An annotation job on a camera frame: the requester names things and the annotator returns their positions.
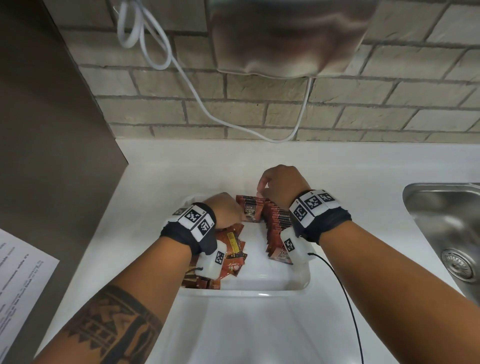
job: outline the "white countertop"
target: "white countertop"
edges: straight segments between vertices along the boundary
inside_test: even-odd
[[[480,146],[256,141],[120,140],[130,162],[52,320],[42,348],[100,288],[158,236],[191,194],[254,194],[265,168],[295,165],[341,200],[353,220],[458,289],[405,209],[417,182],[480,182]],[[148,363],[359,364],[355,329],[331,271],[285,297],[179,294]],[[354,308],[365,363],[397,363]]]

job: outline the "forearm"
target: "forearm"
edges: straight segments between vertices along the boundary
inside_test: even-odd
[[[97,293],[53,338],[35,364],[143,363],[191,259],[170,238],[147,251]]]
[[[460,293],[351,221],[323,233],[320,246],[401,363],[478,360],[480,310]]]

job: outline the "drain strainer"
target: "drain strainer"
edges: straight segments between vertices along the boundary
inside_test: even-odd
[[[467,282],[474,280],[475,274],[470,262],[459,251],[445,249],[442,251],[442,262],[445,268],[458,279]]]

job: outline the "backsplash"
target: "backsplash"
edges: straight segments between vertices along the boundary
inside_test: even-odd
[[[118,138],[255,137],[209,120],[171,68],[123,49],[113,0],[45,0]],[[201,0],[144,0],[216,117],[275,139],[293,128],[306,79],[215,70]],[[152,59],[163,53],[151,36]],[[315,80],[295,140],[480,143],[480,1],[383,1],[345,74]]]

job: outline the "tribal tattoo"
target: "tribal tattoo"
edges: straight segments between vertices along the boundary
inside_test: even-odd
[[[108,285],[63,328],[98,350],[100,364],[143,364],[162,323],[129,293]]]

